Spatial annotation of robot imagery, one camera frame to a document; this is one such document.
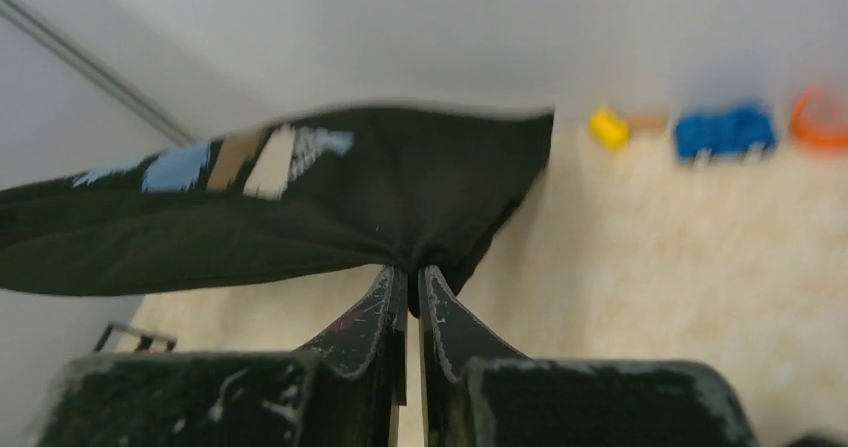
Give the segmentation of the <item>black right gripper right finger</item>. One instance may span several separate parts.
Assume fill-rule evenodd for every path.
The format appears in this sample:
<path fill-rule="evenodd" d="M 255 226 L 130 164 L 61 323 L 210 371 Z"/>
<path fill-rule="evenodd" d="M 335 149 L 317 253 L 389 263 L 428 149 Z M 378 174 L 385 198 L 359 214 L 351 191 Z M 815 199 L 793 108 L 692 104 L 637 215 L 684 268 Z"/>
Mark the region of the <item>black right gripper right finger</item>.
<path fill-rule="evenodd" d="M 430 446 L 754 446 L 735 391 L 683 360 L 533 359 L 453 294 L 418 278 Z"/>

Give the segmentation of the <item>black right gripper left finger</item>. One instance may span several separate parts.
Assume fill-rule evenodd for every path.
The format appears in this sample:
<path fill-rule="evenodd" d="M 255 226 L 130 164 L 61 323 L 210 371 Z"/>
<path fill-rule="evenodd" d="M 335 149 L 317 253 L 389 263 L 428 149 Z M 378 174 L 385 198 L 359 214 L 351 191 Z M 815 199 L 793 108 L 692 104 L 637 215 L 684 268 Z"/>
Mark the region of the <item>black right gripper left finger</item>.
<path fill-rule="evenodd" d="M 90 354 L 52 380 L 33 446 L 393 446 L 407 278 L 385 267 L 292 351 Z"/>

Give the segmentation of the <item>black printed t-shirt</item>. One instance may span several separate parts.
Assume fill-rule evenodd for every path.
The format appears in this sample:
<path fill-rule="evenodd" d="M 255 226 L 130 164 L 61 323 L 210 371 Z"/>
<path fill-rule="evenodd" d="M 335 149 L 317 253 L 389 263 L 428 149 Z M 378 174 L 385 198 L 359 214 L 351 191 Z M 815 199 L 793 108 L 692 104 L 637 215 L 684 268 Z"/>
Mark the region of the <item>black printed t-shirt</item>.
<path fill-rule="evenodd" d="M 549 159 L 552 112 L 358 107 L 1 193 L 1 285 L 147 295 L 364 265 L 459 292 Z"/>

